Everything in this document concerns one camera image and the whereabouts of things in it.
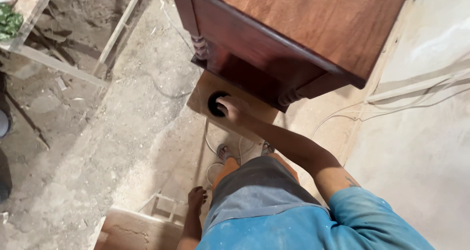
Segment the green cloth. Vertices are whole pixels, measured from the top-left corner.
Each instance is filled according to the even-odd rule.
[[[13,12],[10,5],[0,3],[0,42],[14,38],[22,24],[21,14]]]

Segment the hand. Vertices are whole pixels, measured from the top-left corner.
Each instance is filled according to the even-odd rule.
[[[237,125],[241,125],[245,116],[251,115],[250,106],[241,98],[230,96],[219,97],[216,99],[216,102],[225,106],[217,108],[225,114],[229,121]]]
[[[201,207],[206,202],[207,195],[203,187],[195,187],[188,194],[188,205],[190,211],[196,211],[201,215]]]

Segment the turned wooden leg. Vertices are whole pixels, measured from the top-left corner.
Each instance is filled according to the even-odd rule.
[[[281,96],[279,96],[278,98],[278,102],[281,106],[288,106],[290,105],[291,103],[294,103],[298,100],[301,100],[303,99],[304,96],[302,96],[298,90],[296,89],[293,89],[293,90],[290,90],[289,92],[287,93],[284,93],[282,94]]]
[[[191,41],[194,45],[194,51],[196,52],[196,58],[199,60],[207,60],[207,43],[202,36],[191,36]]]

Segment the wooden cabinet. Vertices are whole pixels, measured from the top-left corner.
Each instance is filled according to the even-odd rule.
[[[193,62],[285,112],[362,89],[405,0],[175,0]]]

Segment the circular hole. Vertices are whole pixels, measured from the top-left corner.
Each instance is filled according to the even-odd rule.
[[[221,112],[219,109],[217,109],[217,106],[220,103],[215,102],[215,100],[218,97],[225,97],[225,96],[230,96],[230,94],[228,94],[227,92],[224,92],[224,91],[216,91],[209,97],[209,100],[207,102],[207,106],[209,108],[209,111],[212,113],[212,115],[214,115],[216,117],[225,117],[225,114],[223,112]]]

